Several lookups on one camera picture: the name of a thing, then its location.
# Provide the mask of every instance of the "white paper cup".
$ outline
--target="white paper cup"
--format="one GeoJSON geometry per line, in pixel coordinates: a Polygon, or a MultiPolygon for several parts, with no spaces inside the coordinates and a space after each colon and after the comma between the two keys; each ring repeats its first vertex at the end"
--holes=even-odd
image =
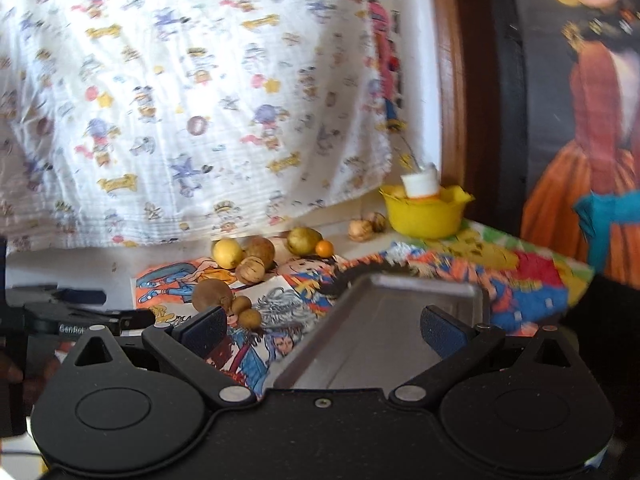
{"type": "Polygon", "coordinates": [[[421,173],[403,175],[402,183],[409,198],[427,198],[440,193],[440,179],[435,166],[421,173]]]}

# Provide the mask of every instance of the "yellow plastic bowl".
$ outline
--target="yellow plastic bowl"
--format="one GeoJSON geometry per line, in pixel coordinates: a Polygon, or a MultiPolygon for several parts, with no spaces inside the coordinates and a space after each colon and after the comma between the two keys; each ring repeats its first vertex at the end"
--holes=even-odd
{"type": "Polygon", "coordinates": [[[436,239],[453,236],[460,229],[466,205],[474,197],[460,186],[440,188],[439,198],[412,200],[396,198],[398,186],[383,186],[380,194],[385,198],[391,227],[401,235],[412,238],[436,239]]]}

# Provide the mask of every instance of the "black mount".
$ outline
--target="black mount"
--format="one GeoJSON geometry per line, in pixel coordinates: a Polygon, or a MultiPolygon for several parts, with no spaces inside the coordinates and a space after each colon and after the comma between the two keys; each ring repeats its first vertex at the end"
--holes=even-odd
{"type": "Polygon", "coordinates": [[[446,314],[426,312],[425,339],[450,355],[388,399],[379,390],[268,390],[257,402],[202,360],[224,337],[220,307],[186,331],[114,338],[94,327],[34,409],[47,479],[388,479],[420,470],[455,480],[599,478],[587,465],[606,448],[613,414],[559,332],[512,338],[450,324],[460,336],[452,350],[452,338],[435,334],[446,314]],[[206,348],[193,343],[204,338],[206,348]]]}

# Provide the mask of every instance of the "blue gripper pad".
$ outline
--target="blue gripper pad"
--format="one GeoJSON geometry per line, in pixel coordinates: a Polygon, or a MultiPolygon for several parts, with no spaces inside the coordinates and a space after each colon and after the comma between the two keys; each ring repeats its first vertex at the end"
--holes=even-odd
{"type": "Polygon", "coordinates": [[[171,336],[194,354],[206,358],[226,335],[226,314],[222,307],[212,307],[183,321],[171,336]]]}
{"type": "Polygon", "coordinates": [[[476,335],[471,327],[436,306],[428,305],[420,314],[422,339],[443,359],[465,347],[476,335]]]}

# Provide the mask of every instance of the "orange dress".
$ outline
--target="orange dress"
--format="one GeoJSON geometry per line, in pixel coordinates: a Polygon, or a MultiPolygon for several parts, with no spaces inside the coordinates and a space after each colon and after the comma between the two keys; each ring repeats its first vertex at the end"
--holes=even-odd
{"type": "MultiPolygon", "coordinates": [[[[588,244],[572,207],[594,192],[616,195],[640,189],[640,114],[630,150],[621,148],[620,88],[610,51],[600,42],[584,45],[572,70],[575,140],[546,167],[527,200],[520,236],[565,256],[586,261],[588,244]]],[[[605,274],[640,288],[640,224],[611,227],[605,274]]]]}

